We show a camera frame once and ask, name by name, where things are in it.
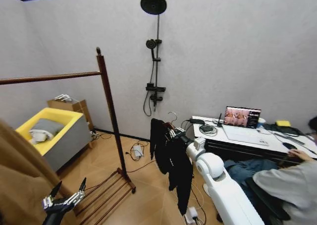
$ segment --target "chair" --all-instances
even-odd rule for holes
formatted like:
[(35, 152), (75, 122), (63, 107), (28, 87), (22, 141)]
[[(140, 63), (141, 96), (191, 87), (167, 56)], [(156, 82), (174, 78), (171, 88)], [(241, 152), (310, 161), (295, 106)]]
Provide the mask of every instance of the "chair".
[(82, 113), (44, 108), (16, 129), (27, 141), (32, 137), (29, 130), (40, 118), (62, 123), (64, 128), (52, 139), (34, 147), (57, 171), (91, 141), (90, 131)]
[(264, 211), (268, 211), (267, 215), (273, 216), (281, 221), (287, 221), (291, 219), (288, 213), (282, 208), (282, 200), (266, 193), (254, 182), (252, 177), (247, 178), (245, 182), (254, 192), (256, 198), (259, 201), (259, 207), (256, 209), (261, 217), (264, 214)]

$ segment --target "computer mouse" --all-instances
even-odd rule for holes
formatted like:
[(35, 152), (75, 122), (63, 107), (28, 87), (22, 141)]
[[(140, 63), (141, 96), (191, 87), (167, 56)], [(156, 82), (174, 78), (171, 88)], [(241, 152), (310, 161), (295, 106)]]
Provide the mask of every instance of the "computer mouse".
[(294, 145), (287, 143), (287, 142), (283, 142), (283, 146), (288, 148), (289, 150), (291, 149), (297, 149), (297, 147), (295, 147)]

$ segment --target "cardboard box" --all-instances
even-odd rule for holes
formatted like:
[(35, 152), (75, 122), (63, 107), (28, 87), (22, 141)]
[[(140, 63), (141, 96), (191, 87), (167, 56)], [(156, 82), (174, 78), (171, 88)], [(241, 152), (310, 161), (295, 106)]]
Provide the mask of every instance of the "cardboard box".
[(91, 120), (88, 107), (86, 104), (86, 100), (82, 100), (81, 102), (65, 102), (65, 101), (57, 101), (57, 100), (49, 100), (48, 101), (48, 106), (50, 108), (54, 109), (60, 109), (60, 110), (68, 110), (68, 111), (74, 111), (78, 113), (83, 113), (88, 127), (90, 130), (94, 129), (93, 122)]

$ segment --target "tile floor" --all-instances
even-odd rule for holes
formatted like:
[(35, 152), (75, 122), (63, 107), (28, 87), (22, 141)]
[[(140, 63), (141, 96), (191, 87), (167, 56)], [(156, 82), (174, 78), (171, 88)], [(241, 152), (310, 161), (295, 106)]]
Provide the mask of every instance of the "tile floor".
[[(127, 152), (131, 146), (137, 142), (136, 139), (122, 137), (123, 151)], [(133, 161), (129, 155), (125, 154), (125, 162), (128, 171), (135, 170), (146, 163), (150, 162), (150, 145), (145, 147), (145, 157), (141, 158), (138, 162)], [(62, 168), (58, 175), (63, 180), (63, 184), (67, 185), (73, 192), (78, 190), (78, 187), (84, 177), (87, 178), (87, 187), (94, 186), (108, 177), (120, 167), (120, 161), (116, 148), (114, 136), (110, 139), (102, 139), (93, 142), (93, 147), (86, 147), (75, 158), (73, 158), (64, 168)], [(216, 210), (211, 199), (204, 193), (202, 189), (203, 179), (194, 170), (195, 178), (193, 183), (199, 188), (193, 186), (194, 193), (198, 197), (200, 204), (203, 204), (203, 209), (207, 215), (206, 225), (220, 225), (216, 220)], [(162, 174), (156, 163), (151, 163), (146, 167), (129, 173), (132, 182), (136, 185), (137, 190), (135, 194), (128, 193), (125, 198), (119, 202), (119, 204), (112, 210), (106, 217), (102, 219), (100, 224), (104, 225), (183, 225), (185, 224), (183, 217), (181, 217), (177, 208), (176, 190), (170, 192), (168, 190), (168, 175)], [(111, 178), (106, 188), (118, 176)], [(124, 183), (123, 179), (120, 179), (117, 184)], [(103, 198), (108, 198), (118, 187), (113, 186), (110, 190), (103, 194)], [(111, 205), (114, 204), (117, 198), (127, 191), (128, 185), (113, 196), (109, 201), (101, 207), (99, 210), (100, 216), (102, 212), (105, 212)], [(93, 199), (93, 197), (87, 197), (86, 202)], [(83, 217), (87, 216), (93, 209), (96, 209), (101, 204), (99, 200), (93, 204), (91, 210), (82, 212), (78, 218), (82, 221)], [(189, 206), (195, 206), (199, 208), (199, 205), (191, 193), (189, 200)], [(204, 214), (201, 209), (198, 210), (198, 215), (201, 220), (205, 220)], [(100, 218), (100, 216), (92, 216), (84, 224), (90, 225)]]

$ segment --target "laptop screen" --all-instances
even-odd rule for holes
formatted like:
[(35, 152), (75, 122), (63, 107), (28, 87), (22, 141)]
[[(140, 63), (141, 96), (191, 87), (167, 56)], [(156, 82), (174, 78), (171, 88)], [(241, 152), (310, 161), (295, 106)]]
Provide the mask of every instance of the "laptop screen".
[(261, 110), (226, 107), (224, 124), (238, 127), (257, 128)]

